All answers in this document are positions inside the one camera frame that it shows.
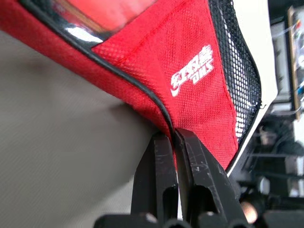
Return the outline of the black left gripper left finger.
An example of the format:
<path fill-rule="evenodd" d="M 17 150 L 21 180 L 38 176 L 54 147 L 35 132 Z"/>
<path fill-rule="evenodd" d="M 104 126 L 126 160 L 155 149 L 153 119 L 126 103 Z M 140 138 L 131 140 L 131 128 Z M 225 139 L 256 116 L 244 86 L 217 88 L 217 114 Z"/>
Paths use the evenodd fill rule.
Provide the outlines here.
<path fill-rule="evenodd" d="M 157 133 L 136 168 L 131 213 L 150 213 L 158 222 L 176 219 L 178 181 L 169 138 Z"/>

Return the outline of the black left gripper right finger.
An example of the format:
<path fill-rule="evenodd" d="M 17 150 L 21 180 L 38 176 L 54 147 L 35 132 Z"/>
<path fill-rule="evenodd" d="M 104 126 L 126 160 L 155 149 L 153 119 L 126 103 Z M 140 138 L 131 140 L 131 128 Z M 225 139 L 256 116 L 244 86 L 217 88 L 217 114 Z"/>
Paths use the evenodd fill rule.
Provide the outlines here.
<path fill-rule="evenodd" d="M 177 129 L 174 149 L 185 220 L 190 225 L 243 225 L 245 215 L 226 172 L 197 135 Z"/>

